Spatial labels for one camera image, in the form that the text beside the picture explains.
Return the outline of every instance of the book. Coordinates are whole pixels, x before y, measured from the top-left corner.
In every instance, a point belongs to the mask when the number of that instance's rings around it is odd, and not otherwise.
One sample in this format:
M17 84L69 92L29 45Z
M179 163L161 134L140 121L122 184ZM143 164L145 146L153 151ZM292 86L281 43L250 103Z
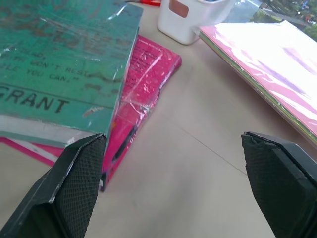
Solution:
M119 0L4 2L0 135L63 148L108 139L143 9Z
M131 65L115 117L109 145L103 161L101 190L111 180L150 113L153 111L161 89L181 66L180 55L139 36L133 51ZM62 149L1 138L0 142L52 166Z
M222 23L202 27L200 37L317 147L317 43L313 39L287 21Z

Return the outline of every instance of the green book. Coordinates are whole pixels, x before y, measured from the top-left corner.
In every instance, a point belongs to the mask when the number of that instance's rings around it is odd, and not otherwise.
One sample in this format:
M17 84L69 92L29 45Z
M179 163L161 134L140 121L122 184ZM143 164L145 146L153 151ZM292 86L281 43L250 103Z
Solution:
M0 136L59 147L108 137L142 12L119 0L1 2Z

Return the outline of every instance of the pink book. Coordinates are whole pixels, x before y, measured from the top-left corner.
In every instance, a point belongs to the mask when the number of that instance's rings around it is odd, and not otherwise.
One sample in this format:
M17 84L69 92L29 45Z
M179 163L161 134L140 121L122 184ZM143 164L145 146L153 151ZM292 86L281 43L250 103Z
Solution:
M103 161L101 190L109 183L149 113L154 109L164 84L181 66L180 55L139 36L124 84ZM62 149L0 138L5 143L49 166Z
M200 37L317 146L317 43L281 23L223 23Z

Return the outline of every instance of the white container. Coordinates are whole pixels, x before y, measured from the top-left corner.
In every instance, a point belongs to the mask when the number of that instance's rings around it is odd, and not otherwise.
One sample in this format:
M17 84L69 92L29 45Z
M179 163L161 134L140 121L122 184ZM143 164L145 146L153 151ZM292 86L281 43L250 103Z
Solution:
M194 27L215 25L226 19L236 0L162 0L158 29L179 43L198 39Z

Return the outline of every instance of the table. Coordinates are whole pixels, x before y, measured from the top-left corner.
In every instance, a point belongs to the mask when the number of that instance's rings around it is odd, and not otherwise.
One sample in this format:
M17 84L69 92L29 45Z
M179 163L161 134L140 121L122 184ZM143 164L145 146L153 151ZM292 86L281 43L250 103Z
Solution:
M240 135L316 150L202 41L182 46L144 7L140 34L183 58L95 205L88 238L274 238L253 198ZM48 166L0 145L0 227Z

